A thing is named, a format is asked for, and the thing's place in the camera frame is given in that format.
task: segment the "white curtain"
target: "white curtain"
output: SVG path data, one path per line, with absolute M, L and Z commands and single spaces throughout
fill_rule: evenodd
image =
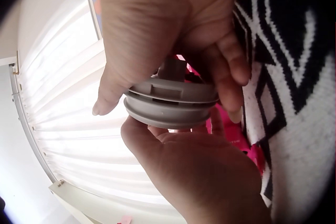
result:
M 110 114 L 92 115 L 106 63 L 103 41 L 87 1 L 68 12 L 22 55 L 21 99 L 41 153 L 58 180 L 130 209 L 178 217 L 121 139 L 123 97 Z

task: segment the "grey plastic cap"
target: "grey plastic cap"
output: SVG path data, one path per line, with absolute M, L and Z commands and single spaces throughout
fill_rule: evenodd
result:
M 125 93 L 127 112 L 145 124 L 169 129 L 192 128 L 209 118 L 218 94 L 210 84 L 185 81 L 186 62 L 167 59 L 157 75 Z

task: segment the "black and white patterned sweater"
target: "black and white patterned sweater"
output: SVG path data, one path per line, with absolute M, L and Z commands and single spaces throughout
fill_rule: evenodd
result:
M 264 151 L 261 194 L 274 223 L 309 218 L 335 177 L 335 24 L 319 1 L 235 3 L 252 69 L 243 129 Z

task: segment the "pink object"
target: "pink object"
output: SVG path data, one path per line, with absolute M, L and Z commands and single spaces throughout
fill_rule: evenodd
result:
M 184 60 L 182 55 L 175 55 L 180 60 Z M 199 75 L 189 64 L 187 65 L 187 70 Z M 226 139 L 235 147 L 244 152 L 258 167 L 259 172 L 262 174 L 265 168 L 265 157 L 262 149 L 257 145 L 252 145 L 250 147 L 247 139 L 244 137 L 240 123 L 233 123 L 228 117 L 227 112 L 222 108 L 221 105 L 216 104 L 217 109 L 223 120 L 224 132 Z M 206 121 L 206 126 L 208 132 L 211 133 L 211 121 L 208 119 Z
M 121 217 L 121 222 L 118 222 L 117 224 L 130 224 L 131 221 L 132 221 L 131 216 L 124 215 L 123 217 Z

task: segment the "hand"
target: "hand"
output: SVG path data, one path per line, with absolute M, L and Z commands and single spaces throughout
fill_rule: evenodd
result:
M 233 118 L 251 72 L 234 33 L 234 0 L 101 0 L 106 67 L 94 115 L 109 113 L 135 83 L 149 78 L 171 54 L 183 55 L 215 83 Z
M 128 117 L 121 136 L 188 223 L 270 223 L 256 165 L 225 140 L 216 108 L 211 124 L 169 133 Z

